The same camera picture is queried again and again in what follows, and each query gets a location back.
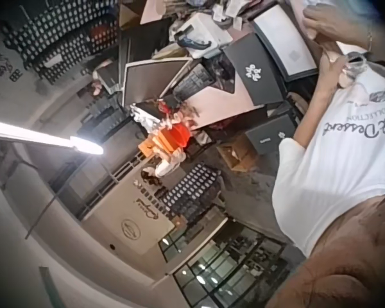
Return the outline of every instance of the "bracelet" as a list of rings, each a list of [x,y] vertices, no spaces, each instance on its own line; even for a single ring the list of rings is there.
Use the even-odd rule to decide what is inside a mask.
[[[372,42],[373,42],[373,35],[372,35],[372,22],[368,26],[368,52],[370,53],[372,50]]]

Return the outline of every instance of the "monitor screen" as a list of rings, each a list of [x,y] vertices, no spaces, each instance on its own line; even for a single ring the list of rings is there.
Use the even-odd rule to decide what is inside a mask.
[[[161,98],[191,61],[191,58],[168,58],[126,64],[123,106]]]
[[[171,18],[166,18],[119,30],[119,81],[121,87],[127,63],[149,60],[156,50],[168,45],[168,29],[172,23]]]

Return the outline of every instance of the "keyboard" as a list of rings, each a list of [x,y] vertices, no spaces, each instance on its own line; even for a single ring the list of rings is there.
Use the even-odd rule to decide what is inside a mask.
[[[173,89],[173,95],[176,99],[185,101],[214,82],[215,79],[204,66],[197,64]]]

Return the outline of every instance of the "light fixture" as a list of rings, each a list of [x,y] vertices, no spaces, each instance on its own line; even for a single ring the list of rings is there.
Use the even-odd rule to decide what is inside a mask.
[[[205,280],[204,280],[203,277],[197,276],[197,280],[198,280],[198,282],[199,282],[200,284],[205,284]]]
[[[70,137],[70,141],[72,142],[73,147],[80,152],[94,155],[101,155],[104,153],[103,148],[94,142],[74,136]]]
[[[0,139],[8,139],[14,142],[34,142],[52,146],[61,146],[64,148],[73,148],[80,152],[95,155],[101,155],[104,152],[103,148],[98,144],[79,137],[71,136],[70,139],[65,139],[2,122],[0,122]]]

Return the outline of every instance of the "white t-shirt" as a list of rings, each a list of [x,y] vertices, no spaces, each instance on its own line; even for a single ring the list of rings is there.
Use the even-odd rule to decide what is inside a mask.
[[[385,194],[385,78],[368,68],[336,92],[307,149],[284,139],[279,152],[277,221],[309,256],[336,218]]]
[[[170,174],[173,172],[176,168],[179,167],[179,165],[187,158],[187,155],[185,155],[182,148],[178,148],[175,150],[172,155],[169,162],[166,160],[162,160],[155,168],[155,176],[157,178],[162,178],[165,175]]]

